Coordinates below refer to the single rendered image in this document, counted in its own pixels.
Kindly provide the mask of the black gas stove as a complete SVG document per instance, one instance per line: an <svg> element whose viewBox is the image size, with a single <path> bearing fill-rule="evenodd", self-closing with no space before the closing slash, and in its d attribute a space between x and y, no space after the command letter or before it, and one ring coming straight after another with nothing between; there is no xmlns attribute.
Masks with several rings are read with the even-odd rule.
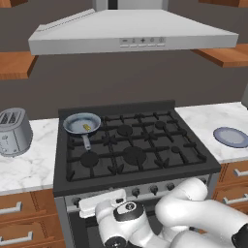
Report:
<svg viewBox="0 0 248 248"><path fill-rule="evenodd" d="M129 201L144 204L150 224L160 230L154 207L180 182L197 177L212 193L221 165L174 109L175 101L112 106L64 108L59 122L53 195L66 248L104 248L94 217L82 219L74 198L87 199L124 189ZM62 122L75 113L101 117L99 130L89 137L86 151L82 138L68 134ZM157 195L150 186L158 187ZM132 190L139 188L139 196Z"/></svg>

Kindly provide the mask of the grey range hood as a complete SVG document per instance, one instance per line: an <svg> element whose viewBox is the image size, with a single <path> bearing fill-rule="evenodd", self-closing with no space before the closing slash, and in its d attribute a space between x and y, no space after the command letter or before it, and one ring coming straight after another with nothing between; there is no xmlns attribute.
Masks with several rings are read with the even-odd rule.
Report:
<svg viewBox="0 0 248 248"><path fill-rule="evenodd" d="M81 13L41 24L28 39L34 55L235 47L234 32L170 13L169 0L93 0Z"/></svg>

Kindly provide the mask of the grey frying pan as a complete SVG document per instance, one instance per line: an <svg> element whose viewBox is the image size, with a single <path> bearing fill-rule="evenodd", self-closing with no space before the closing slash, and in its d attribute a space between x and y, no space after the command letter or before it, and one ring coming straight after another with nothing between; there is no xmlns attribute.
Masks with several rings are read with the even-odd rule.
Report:
<svg viewBox="0 0 248 248"><path fill-rule="evenodd" d="M101 123L101 118L98 115L90 112L81 112L68 116L63 122L63 127L67 133L82 137L84 147L89 151L91 149L89 137L98 131ZM91 130L86 131L83 128L84 124L90 126Z"/></svg>

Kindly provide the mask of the silver toaster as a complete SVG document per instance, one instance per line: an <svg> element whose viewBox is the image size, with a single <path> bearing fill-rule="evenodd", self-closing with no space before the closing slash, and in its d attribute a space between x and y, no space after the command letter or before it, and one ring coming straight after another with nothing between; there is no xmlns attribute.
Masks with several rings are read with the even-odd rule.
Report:
<svg viewBox="0 0 248 248"><path fill-rule="evenodd" d="M0 154L16 157L31 145L33 131L24 108L8 108L0 112Z"/></svg>

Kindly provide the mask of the wooden wall cupboard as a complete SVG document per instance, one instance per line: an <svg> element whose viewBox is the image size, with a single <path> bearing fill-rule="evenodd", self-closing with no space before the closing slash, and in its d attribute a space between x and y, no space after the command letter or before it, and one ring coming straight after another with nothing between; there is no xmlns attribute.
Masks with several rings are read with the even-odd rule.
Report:
<svg viewBox="0 0 248 248"><path fill-rule="evenodd" d="M28 0L0 0L0 8L12 8L27 2Z"/></svg>
<svg viewBox="0 0 248 248"><path fill-rule="evenodd" d="M248 8L248 0L199 0L200 3L237 8Z"/></svg>

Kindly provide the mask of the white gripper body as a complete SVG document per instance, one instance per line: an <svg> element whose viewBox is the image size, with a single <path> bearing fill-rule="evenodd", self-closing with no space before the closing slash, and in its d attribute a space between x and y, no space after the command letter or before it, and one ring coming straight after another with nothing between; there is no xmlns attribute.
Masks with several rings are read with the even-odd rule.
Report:
<svg viewBox="0 0 248 248"><path fill-rule="evenodd" d="M78 203L79 216L88 218L95 215L95 208L99 203L109 202L112 207L117 207L126 201L126 192L124 189L107 192L88 199L80 200Z"/></svg>

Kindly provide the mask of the wooden drawer front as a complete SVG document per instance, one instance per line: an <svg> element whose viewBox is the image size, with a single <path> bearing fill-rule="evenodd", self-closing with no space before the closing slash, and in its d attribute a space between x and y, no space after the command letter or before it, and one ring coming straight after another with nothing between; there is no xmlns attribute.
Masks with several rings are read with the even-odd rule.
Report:
<svg viewBox="0 0 248 248"><path fill-rule="evenodd" d="M21 211L0 215L0 227L5 224L21 224L31 221L51 223L58 219L51 189L0 196L0 209L14 207L17 202L22 202Z"/></svg>
<svg viewBox="0 0 248 248"><path fill-rule="evenodd" d="M0 248L66 248L59 218L51 223L31 221L0 227L0 236L4 240L24 237L33 232L33 240L19 244L0 246Z"/></svg>
<svg viewBox="0 0 248 248"><path fill-rule="evenodd" d="M228 186L216 189L212 196L212 199L223 203L223 197L226 197L229 200L233 200L242 198L244 194L248 194L248 185ZM248 201L230 204L228 206L235 208L236 210L239 210L248 215Z"/></svg>
<svg viewBox="0 0 248 248"><path fill-rule="evenodd" d="M248 171L248 161L231 162L221 165L221 172L217 182L218 187L232 184L248 183L248 176L237 177L233 170Z"/></svg>

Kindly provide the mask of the blue-rimmed grey plate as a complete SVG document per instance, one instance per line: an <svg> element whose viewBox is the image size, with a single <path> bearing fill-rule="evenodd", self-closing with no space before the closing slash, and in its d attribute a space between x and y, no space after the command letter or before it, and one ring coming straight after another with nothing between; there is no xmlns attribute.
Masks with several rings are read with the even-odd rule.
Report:
<svg viewBox="0 0 248 248"><path fill-rule="evenodd" d="M248 136L230 127L220 127L213 131L213 137L222 144L232 148L248 147Z"/></svg>

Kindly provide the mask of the wooden wall shelf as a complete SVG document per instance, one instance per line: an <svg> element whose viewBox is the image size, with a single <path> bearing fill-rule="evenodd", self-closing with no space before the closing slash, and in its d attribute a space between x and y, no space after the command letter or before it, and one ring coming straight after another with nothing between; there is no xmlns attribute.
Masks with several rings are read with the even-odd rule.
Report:
<svg viewBox="0 0 248 248"><path fill-rule="evenodd" d="M237 44L231 48L193 49L193 52L222 68L248 67L248 44Z"/></svg>
<svg viewBox="0 0 248 248"><path fill-rule="evenodd" d="M29 78L37 59L30 51L0 52L0 79Z"/></svg>

